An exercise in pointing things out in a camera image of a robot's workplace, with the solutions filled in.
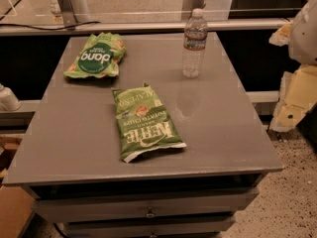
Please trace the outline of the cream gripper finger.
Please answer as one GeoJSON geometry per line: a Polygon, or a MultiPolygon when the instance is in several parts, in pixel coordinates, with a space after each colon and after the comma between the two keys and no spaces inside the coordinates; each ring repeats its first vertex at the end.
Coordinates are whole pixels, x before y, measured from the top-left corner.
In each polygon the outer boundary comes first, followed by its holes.
{"type": "Polygon", "coordinates": [[[287,45],[289,43],[291,27],[291,22],[284,24],[270,36],[268,42],[279,47],[287,45]]]}
{"type": "Polygon", "coordinates": [[[269,128],[275,132],[294,129],[316,104],[317,66],[302,64],[294,73],[286,71],[269,128]]]}

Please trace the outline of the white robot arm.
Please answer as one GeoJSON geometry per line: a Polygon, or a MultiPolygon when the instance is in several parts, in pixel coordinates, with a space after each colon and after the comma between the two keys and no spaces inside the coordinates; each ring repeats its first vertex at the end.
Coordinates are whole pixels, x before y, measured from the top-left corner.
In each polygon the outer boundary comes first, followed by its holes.
{"type": "Polygon", "coordinates": [[[300,63],[295,72],[283,75],[269,125],[275,132],[288,132],[317,104],[317,0],[308,0],[294,20],[273,33],[269,42],[288,45],[289,56],[300,63]]]}

